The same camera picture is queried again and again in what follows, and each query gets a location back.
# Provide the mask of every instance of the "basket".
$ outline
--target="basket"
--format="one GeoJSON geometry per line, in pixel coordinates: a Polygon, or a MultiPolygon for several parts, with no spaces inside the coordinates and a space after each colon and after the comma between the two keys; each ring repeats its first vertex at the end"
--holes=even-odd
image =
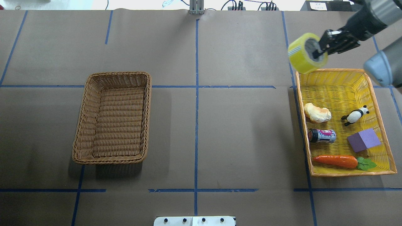
{"type": "Polygon", "coordinates": [[[151,87],[151,76],[146,72],[89,76],[73,144],[74,162],[142,162],[148,151],[151,87]]]}
{"type": "Polygon", "coordinates": [[[318,69],[310,74],[297,72],[296,78],[304,143],[312,176],[339,177],[397,173],[373,85],[364,70],[318,69]],[[312,123],[306,119],[304,105],[310,102],[315,106],[328,108],[331,111],[331,120],[326,123],[312,123]],[[370,114],[364,115],[352,125],[345,126],[345,121],[341,120],[341,117],[364,105],[367,105],[370,114]],[[335,142],[333,144],[310,143],[307,137],[310,128],[335,130],[335,142]],[[374,129],[381,145],[355,153],[347,137],[369,128],[374,129]],[[346,154],[356,158],[369,158],[377,166],[368,171],[362,171],[312,161],[312,158],[322,154],[346,154]]]}

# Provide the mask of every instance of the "green leaf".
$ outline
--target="green leaf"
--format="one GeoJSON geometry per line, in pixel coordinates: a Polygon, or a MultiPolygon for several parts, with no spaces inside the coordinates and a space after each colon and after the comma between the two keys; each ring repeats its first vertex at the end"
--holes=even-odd
{"type": "Polygon", "coordinates": [[[360,170],[369,170],[376,167],[377,164],[372,162],[369,158],[358,157],[357,158],[357,168],[360,170]]]}

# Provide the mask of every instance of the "tape roll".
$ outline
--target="tape roll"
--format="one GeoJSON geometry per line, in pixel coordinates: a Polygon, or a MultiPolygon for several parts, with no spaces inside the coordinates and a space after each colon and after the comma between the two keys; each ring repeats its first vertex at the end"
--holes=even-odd
{"type": "Polygon", "coordinates": [[[289,45],[287,56],[292,66],[302,74],[308,74],[322,68],[328,61],[328,54],[324,53],[314,59],[312,53],[320,46],[320,38],[313,33],[306,33],[289,45]]]}

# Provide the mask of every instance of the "panda figurine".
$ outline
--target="panda figurine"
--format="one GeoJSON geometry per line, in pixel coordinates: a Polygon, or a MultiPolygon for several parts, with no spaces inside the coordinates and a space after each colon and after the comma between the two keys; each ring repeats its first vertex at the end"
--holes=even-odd
{"type": "Polygon", "coordinates": [[[350,124],[353,124],[357,122],[363,115],[370,113],[369,110],[367,109],[367,105],[364,105],[363,107],[353,110],[350,114],[342,116],[342,120],[347,120],[345,123],[345,126],[348,126],[350,124]]]}

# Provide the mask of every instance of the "purple block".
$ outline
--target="purple block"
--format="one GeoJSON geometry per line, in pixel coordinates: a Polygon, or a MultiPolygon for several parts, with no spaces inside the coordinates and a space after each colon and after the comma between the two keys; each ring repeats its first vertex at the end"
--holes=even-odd
{"type": "Polygon", "coordinates": [[[373,129],[366,129],[350,135],[348,141],[354,152],[361,152],[381,144],[373,129]]]}

